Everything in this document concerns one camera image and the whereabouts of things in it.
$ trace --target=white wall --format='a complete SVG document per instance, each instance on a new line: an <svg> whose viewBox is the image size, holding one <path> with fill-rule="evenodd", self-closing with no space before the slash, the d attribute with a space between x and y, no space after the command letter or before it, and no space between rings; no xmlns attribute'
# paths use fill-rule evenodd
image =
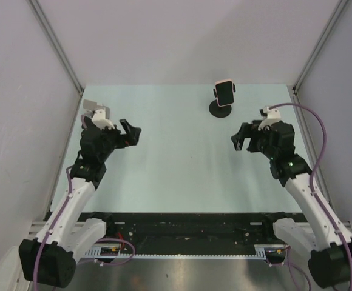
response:
<svg viewBox="0 0 352 291"><path fill-rule="evenodd" d="M337 2L40 0L84 85L293 85Z"/></svg>
<svg viewBox="0 0 352 291"><path fill-rule="evenodd" d="M79 96L25 0L0 0L0 259L46 206Z"/></svg>
<svg viewBox="0 0 352 291"><path fill-rule="evenodd" d="M327 128L323 174L331 200L352 225L352 3L300 88L302 104L314 108ZM310 129L320 149L319 126Z"/></svg>

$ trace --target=phone holder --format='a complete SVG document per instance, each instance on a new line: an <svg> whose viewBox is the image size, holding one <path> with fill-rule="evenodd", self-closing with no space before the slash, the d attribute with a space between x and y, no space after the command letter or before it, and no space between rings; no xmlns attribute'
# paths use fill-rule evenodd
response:
<svg viewBox="0 0 352 291"><path fill-rule="evenodd" d="M209 106L210 113L218 118L224 118L231 113L231 104L234 103L235 84L231 79L215 83L214 96L216 100Z"/></svg>

